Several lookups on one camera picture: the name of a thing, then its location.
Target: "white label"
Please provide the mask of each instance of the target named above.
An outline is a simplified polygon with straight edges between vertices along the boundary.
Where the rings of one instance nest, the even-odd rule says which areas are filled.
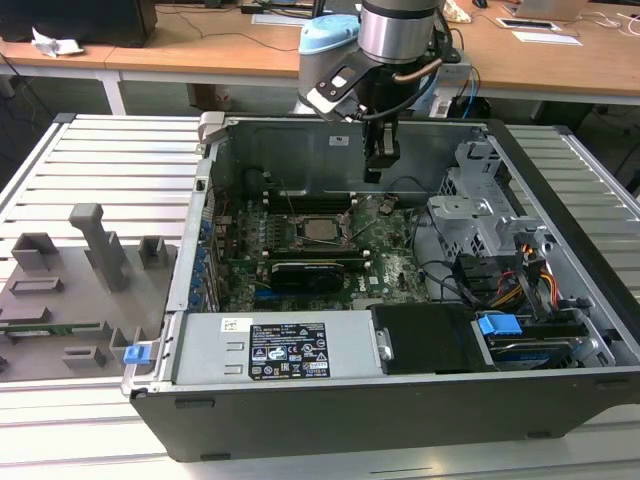
[[[220,331],[223,333],[248,332],[251,325],[253,325],[253,318],[223,317]]]
[[[322,370],[325,368],[329,368],[329,364],[327,362],[311,362],[309,363],[309,370]]]
[[[348,147],[349,137],[329,137],[330,147]]]
[[[26,332],[9,332],[10,337],[48,337],[51,333],[46,330],[29,330]]]

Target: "circuit board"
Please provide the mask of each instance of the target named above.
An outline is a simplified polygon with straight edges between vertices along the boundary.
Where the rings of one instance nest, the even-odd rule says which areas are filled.
[[[395,209],[393,197],[383,195],[359,200],[345,213],[295,216],[271,214],[262,204],[243,202],[244,208],[225,221],[229,227],[217,240],[226,276],[222,311],[363,310],[375,303],[429,300],[409,246],[412,209]],[[318,261],[335,253],[333,261],[346,266],[342,290],[274,295],[269,271],[282,260],[266,257],[265,250],[274,255],[303,250],[311,258],[318,250]]]

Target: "yellow wires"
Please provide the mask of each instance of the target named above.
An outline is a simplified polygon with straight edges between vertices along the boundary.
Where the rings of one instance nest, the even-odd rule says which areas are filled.
[[[551,306],[553,308],[558,308],[558,281],[546,270],[540,271],[540,277],[545,279],[549,284],[549,297],[551,299]]]
[[[504,305],[505,303],[507,303],[507,302],[513,300],[514,298],[516,298],[521,293],[522,293],[522,286],[518,285],[513,290],[511,290],[509,293],[507,293],[506,295],[500,297],[498,300],[496,300],[494,303],[492,303],[491,307],[493,308],[493,307],[499,307],[500,305]]]

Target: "power supply label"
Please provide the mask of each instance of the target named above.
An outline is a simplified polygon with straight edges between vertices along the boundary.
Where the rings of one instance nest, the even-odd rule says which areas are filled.
[[[252,325],[249,376],[253,380],[330,377],[324,323]]]

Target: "aluminum extrusion table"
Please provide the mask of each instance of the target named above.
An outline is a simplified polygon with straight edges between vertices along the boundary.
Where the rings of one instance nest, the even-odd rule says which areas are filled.
[[[196,127],[196,118],[92,115],[53,124],[0,195],[0,279],[13,268],[11,247],[22,232],[49,232],[57,245],[83,244],[66,221],[76,202],[103,203],[105,228],[117,230],[122,243],[156,234],[179,245],[199,158]],[[511,131],[640,297],[638,204],[572,136],[551,127]],[[0,476],[595,480],[637,478],[640,468],[635,405],[604,412],[557,440],[179,464],[119,384],[119,378],[0,383]]]

